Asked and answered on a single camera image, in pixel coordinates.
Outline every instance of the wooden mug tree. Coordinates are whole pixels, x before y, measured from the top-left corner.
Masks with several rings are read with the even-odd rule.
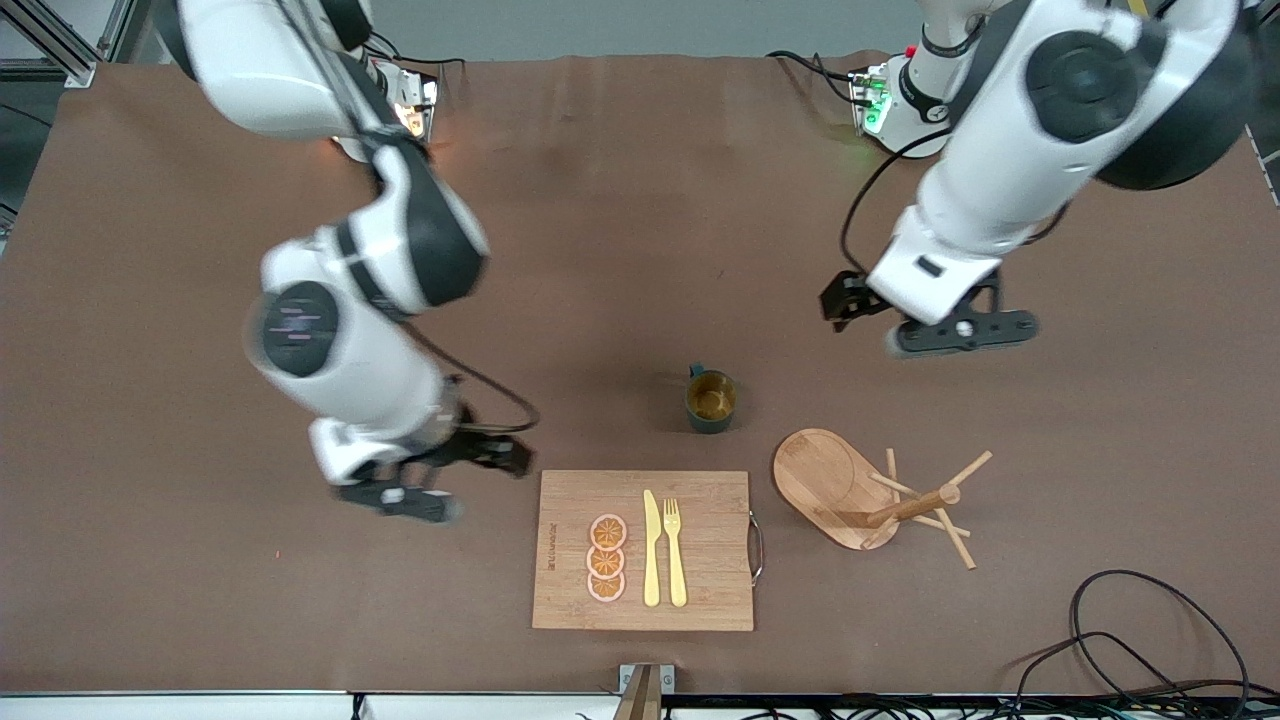
[[[800,430],[778,447],[773,477],[787,502],[845,547],[874,550],[892,539],[902,521],[913,520],[945,530],[965,568],[975,569],[978,565],[964,543],[972,533],[955,527],[946,509],[960,501],[960,483],[991,460],[991,452],[983,452],[927,493],[902,484],[893,450],[886,454],[887,477],[840,436],[819,429]]]

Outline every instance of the wooden cutting board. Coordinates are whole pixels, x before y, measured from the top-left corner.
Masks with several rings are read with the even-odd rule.
[[[680,501],[680,552],[689,603],[671,605],[666,534],[658,541],[662,602],[644,603],[644,491]],[[585,630],[751,630],[745,471],[544,470],[538,509],[534,628]],[[627,524],[626,589],[599,602],[586,589],[591,521],[612,512]]]

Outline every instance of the cutting board handle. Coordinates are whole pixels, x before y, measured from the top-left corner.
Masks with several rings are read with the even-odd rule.
[[[754,588],[755,583],[760,580],[760,573],[764,571],[764,530],[755,520],[755,512],[750,510],[746,511],[746,521],[750,523],[749,529],[755,532],[755,570],[751,573],[751,587]]]

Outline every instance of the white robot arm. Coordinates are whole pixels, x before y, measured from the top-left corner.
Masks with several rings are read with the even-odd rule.
[[[998,309],[1005,255],[1092,177],[1156,190],[1199,174],[1243,131],[1253,94],[1253,9],[1172,0],[1161,19],[1085,0],[1014,0],[993,13],[946,95],[956,123],[869,277],[823,293],[829,320],[895,306],[904,355],[1029,340]],[[995,291],[991,313],[975,292]]]
[[[489,249],[466,204],[431,172],[387,85],[353,55],[369,37],[355,0],[179,0],[189,67],[229,119],[283,138],[349,138],[379,196],[262,260],[246,328],[253,365],[319,415],[311,443],[340,498],[433,523],[447,493],[408,486],[411,462],[466,460],[522,477],[531,451],[474,424],[453,379],[397,323],[468,295]]]
[[[268,137],[334,137],[365,160],[351,127],[307,44],[287,35],[292,13],[319,47],[346,53],[364,67],[399,120],[422,137],[435,105],[435,78],[370,54],[367,0],[168,0],[157,24],[178,65],[233,123]],[[169,13],[174,13],[166,22]]]

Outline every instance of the wooden stand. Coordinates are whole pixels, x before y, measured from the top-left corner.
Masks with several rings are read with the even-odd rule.
[[[658,720],[662,712],[662,679],[658,675],[658,665],[636,665],[613,720]]]
[[[888,477],[884,477],[840,436],[822,429],[800,430],[778,447],[773,482],[787,502],[847,548],[876,550],[893,538],[904,520],[913,520],[945,530],[965,568],[977,568],[963,539],[970,533],[951,523],[946,506],[960,501],[960,483],[991,460],[991,452],[983,452],[938,489],[923,495],[897,482],[892,448],[887,456]],[[931,512],[937,520],[927,516]]]

